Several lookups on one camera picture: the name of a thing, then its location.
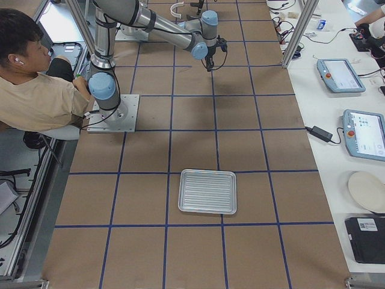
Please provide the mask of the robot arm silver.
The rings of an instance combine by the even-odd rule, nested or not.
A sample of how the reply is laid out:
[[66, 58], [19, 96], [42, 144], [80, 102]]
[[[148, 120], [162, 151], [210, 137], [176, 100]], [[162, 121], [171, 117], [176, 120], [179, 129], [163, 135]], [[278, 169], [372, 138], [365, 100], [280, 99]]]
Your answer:
[[205, 60], [207, 71], [214, 68], [217, 48], [227, 52], [227, 42], [217, 33], [218, 16], [204, 11], [201, 18], [179, 25], [157, 15], [139, 1], [94, 1], [96, 38], [90, 58], [88, 88], [95, 98], [100, 116], [107, 123], [122, 120], [127, 107], [122, 104], [115, 75], [114, 45], [117, 24], [153, 33], [159, 38], [191, 53], [196, 60]]

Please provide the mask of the second person gloved hand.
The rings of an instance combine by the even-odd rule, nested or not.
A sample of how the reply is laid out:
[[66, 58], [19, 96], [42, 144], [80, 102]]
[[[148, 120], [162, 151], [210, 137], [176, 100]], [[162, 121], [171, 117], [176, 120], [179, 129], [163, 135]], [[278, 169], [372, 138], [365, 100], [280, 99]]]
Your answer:
[[364, 38], [368, 38], [369, 36], [371, 36], [369, 24], [367, 23], [361, 23], [360, 25], [357, 25], [357, 30]]

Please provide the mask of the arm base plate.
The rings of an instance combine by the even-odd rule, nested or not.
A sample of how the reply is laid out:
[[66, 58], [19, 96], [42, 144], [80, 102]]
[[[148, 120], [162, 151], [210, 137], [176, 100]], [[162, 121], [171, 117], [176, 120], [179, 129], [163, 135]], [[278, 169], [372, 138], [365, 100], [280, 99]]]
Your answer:
[[97, 102], [93, 104], [93, 110], [97, 113], [91, 115], [89, 133], [135, 132], [139, 95], [121, 95], [120, 105], [116, 111], [100, 110]]
[[149, 34], [139, 28], [120, 25], [115, 40], [118, 42], [148, 42]]

